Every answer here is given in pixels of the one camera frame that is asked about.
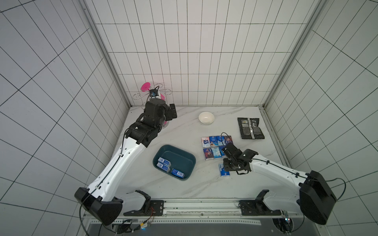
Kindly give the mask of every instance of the black cable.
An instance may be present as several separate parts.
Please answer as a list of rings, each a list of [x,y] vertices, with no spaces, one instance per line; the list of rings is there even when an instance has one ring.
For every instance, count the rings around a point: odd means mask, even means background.
[[[291,174],[293,174],[293,175],[296,175],[296,173],[291,172],[291,171],[289,171],[289,170],[286,170],[285,168],[282,168],[282,167],[280,167],[280,166],[278,166],[278,165],[275,165],[275,164],[273,164],[272,162],[267,162],[267,161],[265,161],[265,160],[260,160],[260,159],[255,159],[255,158],[252,158],[252,160],[259,160],[259,161],[262,161],[262,162],[265,162],[265,163],[271,164],[271,165],[276,166],[276,167],[278,167],[278,168],[280,168],[280,169],[283,169],[283,170],[285,170],[285,171],[287,171],[287,172],[289,172],[289,173],[291,173]],[[310,179],[310,181],[316,181],[316,182],[332,182],[332,181],[335,181],[335,180],[337,180],[337,179],[341,179],[341,180],[344,182],[344,190],[343,190],[342,194],[340,195],[340,197],[339,197],[338,199],[336,199],[336,201],[339,201],[339,199],[344,195],[345,190],[347,189],[347,183],[345,182],[345,180],[343,180],[342,178],[334,178],[334,179],[331,179],[331,180],[324,180],[324,181],[322,181],[322,180],[316,180],[316,179]]]
[[[125,132],[123,133],[123,139],[122,139],[122,146],[121,146],[121,155],[118,156],[118,159],[116,160],[116,162],[114,163],[114,165],[111,167],[110,171],[108,171],[108,173],[105,175],[105,177],[101,180],[101,182],[97,185],[97,187],[100,186],[100,184],[102,184],[102,182],[106,179],[106,177],[108,177],[109,173],[113,170],[114,166],[117,164],[118,160],[122,157],[122,152],[123,152],[123,142],[125,140],[125,135],[126,135],[126,132],[128,131],[129,128],[127,128],[125,130]]]
[[[146,224],[147,221],[148,221],[149,219],[151,219],[152,215],[155,216],[154,211],[155,211],[154,208],[151,207],[151,215],[150,215],[150,217],[149,217],[148,219],[146,219],[145,221],[143,221],[143,224],[140,224],[140,225],[138,225],[137,227],[135,227],[134,229],[132,229],[132,228],[131,228],[131,223],[130,223],[129,227],[126,229],[126,231],[124,231],[124,233],[133,233],[133,232],[136,231],[136,230],[140,230],[140,229],[141,229],[141,226],[144,225],[144,224]]]
[[[80,224],[81,224],[81,227],[83,228],[83,230],[84,230],[84,232],[85,232],[85,234],[86,235],[88,235],[88,236],[90,236],[89,234],[88,234],[88,232],[87,232],[87,230],[85,229],[85,227],[84,227],[84,224],[83,224],[83,219],[81,218],[81,207],[83,206],[83,204],[84,204],[84,202],[88,199],[88,197],[90,196],[90,195],[92,195],[92,193],[94,192],[94,191],[96,191],[96,188],[84,199],[84,201],[83,201],[83,203],[80,205],[80,208],[79,208],[79,219],[80,219]]]
[[[122,139],[122,146],[121,146],[121,154],[122,154],[122,151],[123,151],[123,143],[124,143],[124,140],[125,140],[125,135],[126,135],[126,132],[129,128],[127,128],[125,130],[125,132],[123,133],[123,139]],[[117,164],[118,160],[120,159],[121,156],[118,156],[118,159],[116,160],[116,162],[114,163],[114,165],[112,166],[112,168],[110,169],[110,171],[105,175],[105,177],[101,180],[101,182],[96,186],[96,187],[99,187],[100,184],[102,184],[102,182],[105,180],[105,178],[109,175],[109,173],[113,170],[114,166]],[[87,230],[85,229],[84,227],[84,224],[83,224],[83,220],[81,218],[81,208],[84,204],[84,202],[88,199],[89,196],[91,196],[94,191],[96,191],[97,188],[95,188],[82,202],[82,204],[80,205],[80,208],[79,208],[79,219],[80,219],[80,224],[81,224],[81,227],[83,228],[83,230],[85,231],[85,234],[89,236]]]
[[[295,230],[290,231],[290,233],[297,231],[303,225],[304,222],[305,222],[305,215],[303,215],[302,224],[298,228],[296,228]]]
[[[249,173],[249,170],[246,170],[246,171],[247,171],[247,173],[240,173],[240,174],[239,174],[239,172],[236,170],[236,173],[237,173],[238,175],[248,174],[248,173]]]
[[[100,229],[98,230],[98,236],[100,236],[102,224],[100,225]]]
[[[123,226],[126,222],[130,222],[130,224],[128,224],[128,225],[126,226],[125,229],[122,229],[122,226]],[[126,232],[126,231],[130,228],[132,222],[133,222],[133,219],[127,219],[127,220],[122,221],[122,224],[120,224],[120,225],[118,226],[118,228],[117,228],[117,234],[123,234],[124,232]]]
[[[231,138],[230,138],[230,136],[229,136],[226,132],[222,132],[222,133],[220,134],[220,140],[221,140],[222,144],[223,144],[223,140],[224,140],[224,141],[225,141],[225,145],[227,145],[227,144],[226,144],[226,140],[225,140],[225,139],[222,140],[222,134],[226,134],[227,137],[228,137],[230,140],[231,140]]]

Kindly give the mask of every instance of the marble table surface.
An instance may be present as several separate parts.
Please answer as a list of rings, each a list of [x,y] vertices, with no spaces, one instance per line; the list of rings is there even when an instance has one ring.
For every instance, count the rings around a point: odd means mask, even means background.
[[[280,184],[262,174],[250,172],[221,177],[218,164],[222,158],[205,160],[201,137],[219,136],[226,132],[232,136],[234,145],[244,151],[246,148],[257,151],[266,158],[281,163],[268,129],[265,126],[258,107],[177,107],[177,119],[170,121],[148,148],[135,160],[131,169],[121,182],[116,197],[125,198],[126,193],[142,190],[153,199],[166,198],[255,198],[263,189],[278,187]],[[203,111],[212,112],[215,121],[204,125],[198,120]],[[141,107],[132,107],[129,111],[122,133],[143,112]],[[260,118],[259,127],[265,139],[241,139],[238,117]],[[196,165],[191,176],[181,181],[159,171],[152,164],[152,159],[161,146],[170,144],[196,158]]]

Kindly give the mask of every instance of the teal plastic basin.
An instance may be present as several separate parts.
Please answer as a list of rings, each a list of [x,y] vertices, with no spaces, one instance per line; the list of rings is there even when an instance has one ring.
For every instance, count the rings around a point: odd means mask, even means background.
[[[156,165],[158,163],[159,158],[164,158],[166,160],[170,161],[170,170],[169,172],[165,172],[164,170],[158,168]],[[179,180],[187,180],[190,175],[192,174],[192,171],[194,169],[195,165],[195,156],[193,154],[186,152],[184,150],[181,150],[179,148],[176,148],[171,145],[164,145],[162,146],[159,151],[156,153],[155,157],[152,160],[153,166],[155,166],[156,169],[176,178]],[[184,178],[179,178],[175,175],[171,174],[172,169],[176,169],[178,171],[181,171],[184,173]]]

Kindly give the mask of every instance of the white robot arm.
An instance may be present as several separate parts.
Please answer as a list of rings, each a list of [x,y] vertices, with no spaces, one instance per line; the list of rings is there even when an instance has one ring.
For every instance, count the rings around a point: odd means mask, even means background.
[[[112,157],[101,174],[87,187],[79,188],[75,198],[82,206],[104,225],[111,224],[121,213],[140,211],[147,213],[150,196],[136,190],[124,199],[115,197],[116,190],[136,158],[157,137],[164,123],[177,118],[174,104],[167,106],[160,99],[158,89],[150,90],[150,101],[146,102],[144,112],[124,133],[122,146]],[[225,171],[246,170],[263,174],[281,183],[289,194],[283,191],[262,190],[255,200],[256,212],[266,210],[285,210],[302,212],[312,221],[324,225],[336,202],[336,197],[323,177],[311,171],[307,174],[278,163],[269,161],[257,152],[246,149],[244,152],[234,144],[228,143],[222,151]]]
[[[111,224],[121,210],[147,213],[151,197],[136,190],[125,199],[115,197],[116,190],[136,158],[157,137],[165,122],[177,118],[174,104],[160,99],[158,87],[150,89],[151,98],[144,112],[124,133],[122,146],[117,150],[101,174],[87,187],[79,188],[75,198],[104,225]]]
[[[257,152],[246,149],[242,152],[234,144],[227,144],[222,151],[225,171],[245,170],[263,174],[279,183],[286,191],[279,193],[262,190],[255,200],[256,212],[262,210],[285,210],[300,213],[315,223],[325,225],[333,206],[338,200],[321,174],[305,173],[272,162]]]

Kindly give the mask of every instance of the metal bracket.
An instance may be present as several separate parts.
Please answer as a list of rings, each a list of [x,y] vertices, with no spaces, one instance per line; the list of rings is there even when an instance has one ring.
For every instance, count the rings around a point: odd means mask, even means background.
[[[164,201],[163,200],[151,200],[150,208],[146,214],[142,211],[129,211],[123,213],[124,216],[150,216],[151,215],[151,207],[155,210],[155,216],[162,216],[164,210]]]
[[[257,200],[240,200],[240,210],[242,211],[242,216],[280,216],[281,211],[275,210],[271,211],[269,210],[265,204],[261,206],[259,209],[257,205],[259,204],[259,201]]]

